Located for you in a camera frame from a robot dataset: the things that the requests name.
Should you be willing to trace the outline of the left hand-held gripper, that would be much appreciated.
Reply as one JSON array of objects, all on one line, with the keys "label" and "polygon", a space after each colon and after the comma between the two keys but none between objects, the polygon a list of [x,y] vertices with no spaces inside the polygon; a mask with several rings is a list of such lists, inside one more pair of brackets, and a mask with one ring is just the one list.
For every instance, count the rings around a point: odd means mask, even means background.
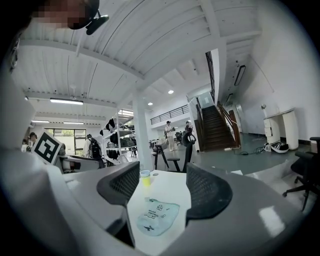
[{"label": "left hand-held gripper", "polygon": [[62,168],[59,155],[62,145],[53,135],[43,131],[33,145],[31,152],[45,164],[59,168],[61,173],[81,173],[105,168],[105,163],[101,157],[87,158],[78,155],[64,156]]}]

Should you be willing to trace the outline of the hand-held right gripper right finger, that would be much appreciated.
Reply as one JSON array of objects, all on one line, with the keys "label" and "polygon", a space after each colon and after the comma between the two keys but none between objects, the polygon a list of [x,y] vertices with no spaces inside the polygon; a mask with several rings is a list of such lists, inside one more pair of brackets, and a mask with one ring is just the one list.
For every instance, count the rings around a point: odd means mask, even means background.
[{"label": "hand-held right gripper right finger", "polygon": [[166,256],[270,256],[298,229],[303,214],[264,182],[189,163],[191,207]]}]

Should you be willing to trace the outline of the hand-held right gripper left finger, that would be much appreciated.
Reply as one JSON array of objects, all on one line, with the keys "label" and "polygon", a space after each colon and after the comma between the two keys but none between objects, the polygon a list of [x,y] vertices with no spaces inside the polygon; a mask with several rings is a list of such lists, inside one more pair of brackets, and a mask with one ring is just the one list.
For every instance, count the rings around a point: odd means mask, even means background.
[{"label": "hand-held right gripper left finger", "polygon": [[63,176],[63,216],[82,249],[135,247],[128,203],[139,184],[139,167],[125,163]]}]

